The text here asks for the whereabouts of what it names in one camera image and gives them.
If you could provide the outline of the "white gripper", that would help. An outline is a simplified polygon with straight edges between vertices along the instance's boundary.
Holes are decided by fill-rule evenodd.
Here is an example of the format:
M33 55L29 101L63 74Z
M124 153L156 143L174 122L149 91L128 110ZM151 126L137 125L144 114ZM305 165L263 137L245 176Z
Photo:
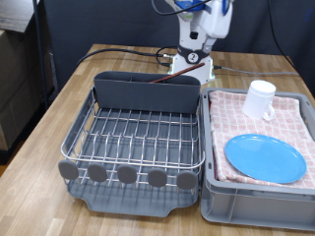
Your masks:
M215 38L225 38L233 11L234 0L191 0L184 4L183 19L190 23L190 38L198 38L202 30L207 38L203 43L203 52L210 54Z

